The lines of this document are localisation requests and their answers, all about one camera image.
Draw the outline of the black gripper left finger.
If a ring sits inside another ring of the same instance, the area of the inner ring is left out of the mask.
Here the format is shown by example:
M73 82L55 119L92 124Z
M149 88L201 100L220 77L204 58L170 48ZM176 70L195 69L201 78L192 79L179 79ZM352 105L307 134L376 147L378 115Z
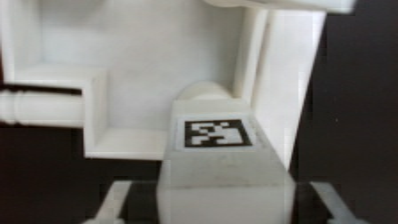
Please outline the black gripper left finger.
M154 187L154 181L115 181L96 215L82 224L158 224Z

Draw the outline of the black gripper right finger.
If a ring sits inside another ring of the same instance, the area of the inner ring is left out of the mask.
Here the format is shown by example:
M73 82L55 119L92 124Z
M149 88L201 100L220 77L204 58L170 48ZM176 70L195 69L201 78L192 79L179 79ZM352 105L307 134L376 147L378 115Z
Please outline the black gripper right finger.
M355 216L329 182L297 185L293 224L371 224Z

